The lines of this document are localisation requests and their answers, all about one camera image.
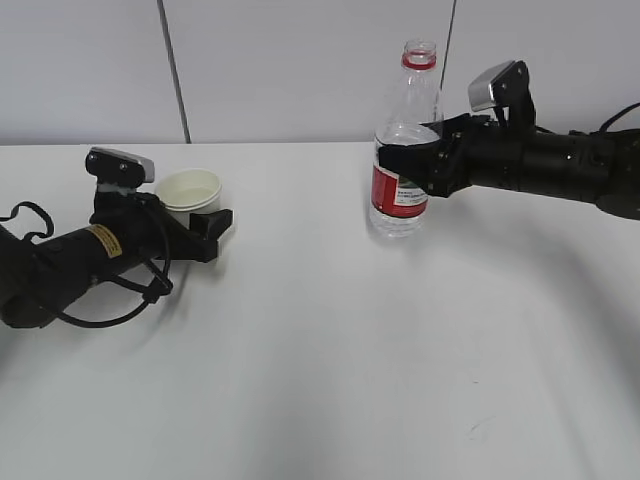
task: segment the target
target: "clear plastic bottle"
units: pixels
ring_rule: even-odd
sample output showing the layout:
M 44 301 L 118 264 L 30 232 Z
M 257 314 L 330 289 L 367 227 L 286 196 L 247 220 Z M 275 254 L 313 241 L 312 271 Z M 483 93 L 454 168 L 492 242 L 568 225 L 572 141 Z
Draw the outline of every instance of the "clear plastic bottle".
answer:
M 407 42 L 402 77 L 390 107 L 389 117 L 376 129 L 369 218 L 382 234 L 406 237 L 423 223 L 427 194 L 407 179 L 380 168 L 377 152 L 381 145 L 415 145 L 440 139 L 442 111 L 435 43 Z

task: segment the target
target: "black robotic arm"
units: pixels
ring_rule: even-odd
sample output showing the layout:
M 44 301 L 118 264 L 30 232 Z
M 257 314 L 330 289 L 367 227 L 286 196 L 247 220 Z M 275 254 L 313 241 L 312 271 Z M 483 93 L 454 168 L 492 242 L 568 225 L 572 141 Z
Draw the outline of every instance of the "black robotic arm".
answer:
M 632 105 L 591 134 L 558 135 L 536 127 L 524 62 L 487 70 L 469 86 L 473 111 L 444 122 L 441 141 L 385 145 L 380 165 L 435 197 L 472 185 L 593 203 L 640 219 L 640 129 L 608 132 Z M 504 110 L 508 109 L 508 118 Z

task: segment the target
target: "white tabletop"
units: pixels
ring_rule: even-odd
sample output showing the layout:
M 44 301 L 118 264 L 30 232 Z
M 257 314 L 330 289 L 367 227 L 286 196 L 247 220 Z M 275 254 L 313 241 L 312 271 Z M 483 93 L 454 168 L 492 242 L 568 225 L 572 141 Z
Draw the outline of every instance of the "white tabletop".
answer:
M 235 231 L 129 324 L 0 326 L 3 480 L 638 478 L 640 223 L 475 188 L 389 242 L 370 144 L 119 148 L 217 172 Z M 87 151 L 0 148 L 1 210 L 86 225 Z

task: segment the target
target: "paper cup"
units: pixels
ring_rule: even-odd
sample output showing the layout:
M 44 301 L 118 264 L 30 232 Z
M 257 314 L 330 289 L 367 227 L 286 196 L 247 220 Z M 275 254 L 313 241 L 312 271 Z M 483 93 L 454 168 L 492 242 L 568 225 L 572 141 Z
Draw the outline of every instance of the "paper cup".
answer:
M 213 213 L 220 210 L 222 183 L 209 170 L 182 170 L 164 178 L 155 188 L 169 214 L 189 228 L 192 213 Z

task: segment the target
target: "black wire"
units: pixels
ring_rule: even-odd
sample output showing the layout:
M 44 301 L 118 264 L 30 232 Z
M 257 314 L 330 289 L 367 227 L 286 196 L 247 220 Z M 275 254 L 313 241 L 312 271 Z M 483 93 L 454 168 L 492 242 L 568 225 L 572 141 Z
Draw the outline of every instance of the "black wire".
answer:
M 625 109 L 621 110 L 620 112 L 616 113 L 613 117 L 611 117 L 609 120 L 607 120 L 606 122 L 604 122 L 602 124 L 602 126 L 600 127 L 600 130 L 598 130 L 598 132 L 605 133 L 607 130 L 609 130 L 609 127 L 611 125 L 613 125 L 615 122 L 617 122 L 622 117 L 624 117 L 627 113 L 629 113 L 632 110 L 635 110 L 638 107 L 640 107 L 640 102 L 634 103 L 633 105 L 629 105 L 627 108 L 625 108 Z
M 145 208 L 142 208 L 142 211 L 146 213 L 149 216 L 149 218 L 151 218 L 151 220 L 158 227 L 158 230 L 160 230 L 160 233 L 162 235 L 162 243 L 164 248 L 164 265 L 162 267 L 162 273 L 165 276 L 167 276 L 169 274 L 169 269 L 171 268 L 171 249 L 169 248 L 169 237 L 167 237 L 167 231 L 164 228 L 164 225 L 162 224 L 162 222 L 158 220 L 158 218 L 153 212 L 146 210 Z M 55 315 L 63 322 L 66 322 L 70 325 L 80 327 L 80 328 L 109 328 L 109 327 L 115 327 L 116 325 L 122 325 L 123 323 L 131 320 L 132 318 L 140 315 L 144 311 L 144 309 L 150 305 L 148 301 L 144 300 L 140 305 L 138 305 L 136 308 L 134 308 L 131 312 L 127 313 L 126 315 L 123 315 L 118 318 L 114 318 L 112 320 L 104 320 L 100 322 L 89 322 L 87 320 L 81 320 L 79 318 L 68 315 L 64 312 L 58 311 L 57 309 L 47 308 L 47 306 L 43 304 L 41 301 L 38 301 L 37 303 L 40 303 L 40 305 L 45 310 L 47 310 L 52 315 Z
M 38 215 L 45 223 L 46 227 L 47 227 L 47 231 L 42 233 L 42 232 L 29 232 L 27 233 L 22 240 L 25 240 L 27 242 L 31 242 L 31 240 L 33 240 L 33 237 L 38 237 L 38 238 L 42 238 L 42 239 L 46 239 L 49 238 L 51 236 L 53 236 L 53 220 L 51 219 L 51 215 L 49 215 L 44 208 L 42 208 L 40 205 L 33 203 L 33 202 L 20 202 L 19 204 L 17 204 L 15 207 L 13 207 L 11 209 L 11 213 L 9 214 L 8 217 L 0 217 L 0 223 L 4 223 L 4 222 L 8 222 L 10 220 L 13 220 L 14 218 L 16 218 L 18 216 L 18 213 L 20 213 L 20 207 L 26 207 L 29 210 L 33 211 L 36 215 Z

